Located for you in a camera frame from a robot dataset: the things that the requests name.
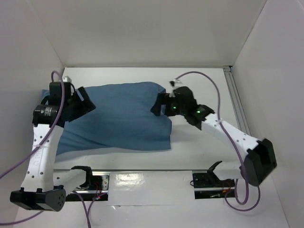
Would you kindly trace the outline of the blue pillowcase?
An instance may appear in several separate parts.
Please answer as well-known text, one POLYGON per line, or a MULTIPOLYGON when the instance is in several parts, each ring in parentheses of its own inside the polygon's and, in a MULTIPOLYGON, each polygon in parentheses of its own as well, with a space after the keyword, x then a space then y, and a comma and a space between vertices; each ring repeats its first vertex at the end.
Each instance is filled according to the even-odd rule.
POLYGON ((157 95, 166 89, 154 82, 86 87, 96 108, 67 122, 57 155, 103 148, 135 151, 171 149, 172 121, 151 112, 157 95))

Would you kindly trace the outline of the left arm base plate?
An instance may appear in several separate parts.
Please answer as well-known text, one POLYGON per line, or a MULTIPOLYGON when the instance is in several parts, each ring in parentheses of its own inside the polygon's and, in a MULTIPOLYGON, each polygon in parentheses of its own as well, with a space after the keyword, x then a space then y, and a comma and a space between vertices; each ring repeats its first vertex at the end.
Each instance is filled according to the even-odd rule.
POLYGON ((92 200, 108 201, 108 190, 110 184, 110 174, 104 172, 93 172, 92 181, 89 187, 77 187, 77 192, 85 202, 92 200))

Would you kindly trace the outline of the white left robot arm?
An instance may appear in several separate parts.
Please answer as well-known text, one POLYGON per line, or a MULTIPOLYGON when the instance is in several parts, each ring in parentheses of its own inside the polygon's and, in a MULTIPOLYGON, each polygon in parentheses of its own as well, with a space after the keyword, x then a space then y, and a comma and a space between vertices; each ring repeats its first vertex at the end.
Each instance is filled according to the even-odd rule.
POLYGON ((49 84, 49 95, 33 111, 34 154, 20 189, 10 194, 12 203, 26 210, 60 211, 77 187, 93 186, 90 167, 74 166, 56 177, 54 164, 65 123, 95 108, 83 87, 75 89, 70 82, 49 84))

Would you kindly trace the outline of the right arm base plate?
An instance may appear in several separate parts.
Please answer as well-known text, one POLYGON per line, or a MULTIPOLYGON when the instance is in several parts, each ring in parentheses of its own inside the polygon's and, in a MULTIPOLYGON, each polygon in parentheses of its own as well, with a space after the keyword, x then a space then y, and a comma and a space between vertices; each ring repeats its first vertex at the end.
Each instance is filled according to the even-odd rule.
POLYGON ((194 188, 194 197, 200 199, 234 198, 235 181, 219 180, 207 172, 194 172, 190 185, 194 188))

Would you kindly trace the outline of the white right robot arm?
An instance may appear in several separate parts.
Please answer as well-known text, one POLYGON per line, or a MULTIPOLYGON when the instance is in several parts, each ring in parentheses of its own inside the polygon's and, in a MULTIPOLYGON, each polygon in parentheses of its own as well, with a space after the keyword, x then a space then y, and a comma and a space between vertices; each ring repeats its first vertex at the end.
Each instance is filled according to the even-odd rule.
POLYGON ((218 117, 210 107, 198 104, 193 92, 186 86, 171 93, 159 93, 151 108, 155 116, 183 116, 187 123, 207 132, 236 150, 239 162, 218 161, 209 168, 208 183, 218 186, 223 180, 244 179, 258 187, 277 167, 273 144, 259 140, 218 117))

